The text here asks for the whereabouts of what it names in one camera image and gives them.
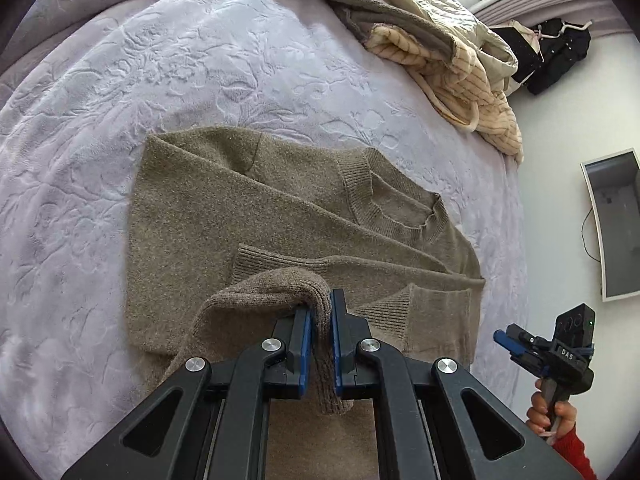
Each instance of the sweater sleeve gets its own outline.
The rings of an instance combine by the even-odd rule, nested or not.
[[[584,480],[597,480],[589,459],[584,454],[584,444],[575,433],[575,427],[556,441],[553,448],[578,470]]]

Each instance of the metal screw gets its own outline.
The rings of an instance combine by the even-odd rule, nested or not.
[[[360,348],[362,348],[365,352],[375,352],[380,350],[380,341],[373,338],[363,339],[360,342]]]
[[[438,361],[438,370],[440,370],[445,374],[452,374],[457,369],[458,369],[458,364],[453,359],[449,359],[448,357],[445,357],[440,359],[440,361]]]
[[[192,357],[184,364],[184,367],[190,372],[199,372],[204,368],[204,359],[202,357]]]
[[[266,350],[267,352],[275,352],[276,350],[280,350],[281,347],[282,343],[280,342],[280,340],[274,337],[265,339],[262,342],[262,349]]]

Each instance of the gray blanket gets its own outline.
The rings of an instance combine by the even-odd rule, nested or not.
[[[451,57],[451,37],[421,16],[393,6],[385,0],[327,1],[338,18],[361,42],[369,38],[373,25],[386,23],[413,34],[425,47],[442,53],[445,58]]]

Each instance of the sweater neckline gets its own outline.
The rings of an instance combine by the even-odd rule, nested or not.
[[[432,243],[449,222],[438,193],[429,192],[401,173],[375,148],[341,150],[336,159],[351,211],[358,224],[411,247]],[[431,209],[420,226],[408,226],[388,216],[373,200],[375,173],[384,182]]]

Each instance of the grip handle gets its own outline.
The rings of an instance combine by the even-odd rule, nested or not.
[[[569,400],[569,393],[550,377],[542,379],[540,390],[548,408],[546,416],[551,421],[549,431],[556,432],[562,422],[562,417],[556,415],[556,402]],[[556,442],[555,435],[544,437],[544,439],[550,446]]]

